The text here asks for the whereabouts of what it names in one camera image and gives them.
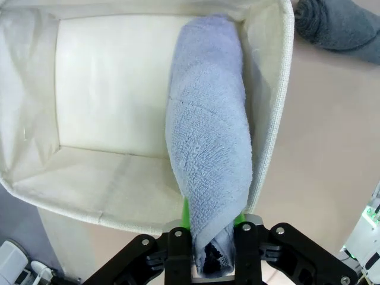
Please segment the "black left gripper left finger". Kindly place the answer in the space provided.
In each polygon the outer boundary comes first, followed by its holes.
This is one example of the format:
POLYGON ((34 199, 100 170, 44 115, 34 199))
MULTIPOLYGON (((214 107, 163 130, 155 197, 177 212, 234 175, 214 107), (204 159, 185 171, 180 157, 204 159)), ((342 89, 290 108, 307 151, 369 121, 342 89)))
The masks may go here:
POLYGON ((189 207, 157 239, 141 234, 91 275, 84 284, 148 284, 165 273, 164 284, 191 284, 192 237, 189 207))

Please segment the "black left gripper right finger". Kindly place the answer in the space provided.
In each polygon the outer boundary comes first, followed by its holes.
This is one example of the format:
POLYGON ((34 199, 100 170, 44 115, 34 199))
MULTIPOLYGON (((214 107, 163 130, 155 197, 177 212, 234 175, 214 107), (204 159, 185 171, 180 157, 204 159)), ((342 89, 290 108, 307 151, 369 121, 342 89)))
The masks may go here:
POLYGON ((288 223, 267 229, 260 216, 240 214, 234 243, 235 284, 264 284, 262 261, 294 284, 357 283, 353 269, 288 223))

